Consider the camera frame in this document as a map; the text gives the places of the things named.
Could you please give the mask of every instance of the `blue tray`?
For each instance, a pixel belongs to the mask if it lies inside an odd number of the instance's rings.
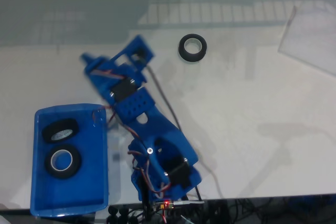
[[[30,212],[56,217],[95,212],[108,205],[106,112],[98,104],[72,104],[41,109],[35,114],[34,155]],[[61,142],[46,143],[42,129],[52,122],[76,119],[79,132]],[[45,169],[47,153],[59,144],[71,144],[81,155],[81,166],[68,179],[51,176]]]

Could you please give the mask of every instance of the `red wire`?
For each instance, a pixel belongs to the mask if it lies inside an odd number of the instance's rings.
[[[114,118],[114,116],[115,116],[115,111],[113,112],[113,114],[112,114],[112,116],[111,116],[111,118],[109,120],[109,123],[112,121],[112,119]]]
[[[159,214],[159,215],[161,215],[163,223],[167,224],[167,220],[166,220],[166,217],[164,215],[164,210],[163,210],[163,214]]]

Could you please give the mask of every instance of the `white surface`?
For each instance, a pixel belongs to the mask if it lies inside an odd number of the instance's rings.
[[[115,55],[136,34],[197,153],[204,199],[336,193],[336,79],[277,53],[293,5],[333,0],[0,0],[0,203],[28,208],[34,113],[100,103],[84,51]],[[180,39],[208,44],[199,63]],[[148,89],[168,109],[149,78]],[[137,201],[129,133],[109,132],[110,204]]]

